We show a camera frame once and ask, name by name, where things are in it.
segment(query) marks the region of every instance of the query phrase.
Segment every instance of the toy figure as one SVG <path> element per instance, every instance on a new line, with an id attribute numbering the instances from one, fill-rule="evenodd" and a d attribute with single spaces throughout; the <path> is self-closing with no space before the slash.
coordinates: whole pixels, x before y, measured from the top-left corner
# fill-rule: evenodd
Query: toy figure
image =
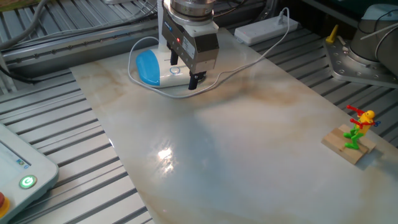
<path id="1" fill-rule="evenodd" d="M 354 128 L 349 132 L 349 133 L 344 133 L 344 137 L 346 138 L 351 138 L 353 141 L 352 143 L 346 143 L 345 146 L 350 148 L 350 149 L 359 149 L 358 144 L 356 141 L 360 138 L 366 135 L 367 131 L 369 128 L 374 125 L 375 127 L 379 126 L 380 122 L 374 122 L 374 112 L 369 110 L 367 112 L 361 111 L 360 109 L 357 109 L 355 107 L 352 107 L 350 105 L 347 106 L 348 109 L 353 110 L 357 112 L 358 114 L 358 121 L 355 121 L 353 118 L 350 119 L 352 123 L 354 123 Z"/>

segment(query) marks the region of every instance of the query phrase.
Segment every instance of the power adapter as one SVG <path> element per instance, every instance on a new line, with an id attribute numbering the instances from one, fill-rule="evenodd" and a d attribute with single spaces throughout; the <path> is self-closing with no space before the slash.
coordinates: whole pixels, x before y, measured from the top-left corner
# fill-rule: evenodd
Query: power adapter
<path id="1" fill-rule="evenodd" d="M 289 32 L 292 32 L 297 29 L 299 23 L 294 21 L 293 19 L 290 19 L 289 25 Z M 287 17 L 277 16 L 237 28 L 235 30 L 235 38 L 239 42 L 245 43 L 246 45 L 250 46 L 282 35 L 286 33 L 286 31 Z"/>

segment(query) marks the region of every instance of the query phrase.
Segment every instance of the wooden block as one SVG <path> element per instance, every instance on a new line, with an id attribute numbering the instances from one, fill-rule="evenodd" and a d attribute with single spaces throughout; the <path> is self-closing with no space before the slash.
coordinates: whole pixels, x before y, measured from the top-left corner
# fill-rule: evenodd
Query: wooden block
<path id="1" fill-rule="evenodd" d="M 351 142 L 351 139 L 344 138 L 343 133 L 342 130 L 335 128 L 322 139 L 322 144 L 355 165 L 367 153 L 368 149 L 361 144 L 358 144 L 359 150 L 345 147 L 344 144 Z"/>
<path id="2" fill-rule="evenodd" d="M 342 130 L 343 132 L 349 132 L 351 130 L 350 127 L 348 127 L 347 125 L 343 124 L 339 127 L 340 130 Z M 363 146 L 365 146 L 368 149 L 368 153 L 370 153 L 375 147 L 376 147 L 376 143 L 372 142 L 370 139 L 368 139 L 366 136 L 361 137 L 358 140 L 358 143 L 362 144 Z"/>

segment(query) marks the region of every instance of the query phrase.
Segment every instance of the yellow handle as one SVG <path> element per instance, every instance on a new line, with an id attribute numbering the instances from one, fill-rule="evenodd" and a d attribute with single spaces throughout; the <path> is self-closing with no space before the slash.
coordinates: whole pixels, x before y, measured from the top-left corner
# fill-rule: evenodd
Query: yellow handle
<path id="1" fill-rule="evenodd" d="M 10 208 L 10 201 L 8 200 L 8 198 L 5 198 L 4 203 L 0 208 L 0 218 L 6 215 L 9 208 Z"/>
<path id="2" fill-rule="evenodd" d="M 328 38 L 326 38 L 326 42 L 331 43 L 331 44 L 335 42 L 337 30 L 338 30 L 338 25 L 335 25 L 335 28 L 333 28 L 333 31 L 331 32 L 330 36 L 328 36 Z"/>

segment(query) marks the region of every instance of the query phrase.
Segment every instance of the marble surface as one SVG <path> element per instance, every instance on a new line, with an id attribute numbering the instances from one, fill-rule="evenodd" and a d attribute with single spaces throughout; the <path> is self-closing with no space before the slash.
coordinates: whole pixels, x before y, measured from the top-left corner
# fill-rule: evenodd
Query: marble surface
<path id="1" fill-rule="evenodd" d="M 259 57 L 226 30 L 218 38 L 216 68 L 199 89 Z M 398 220 L 398 150 L 371 131 L 376 149 L 356 166 L 328 149 L 322 138 L 350 117 L 270 61 L 171 100 L 131 83 L 127 59 L 72 72 L 156 223 Z"/>

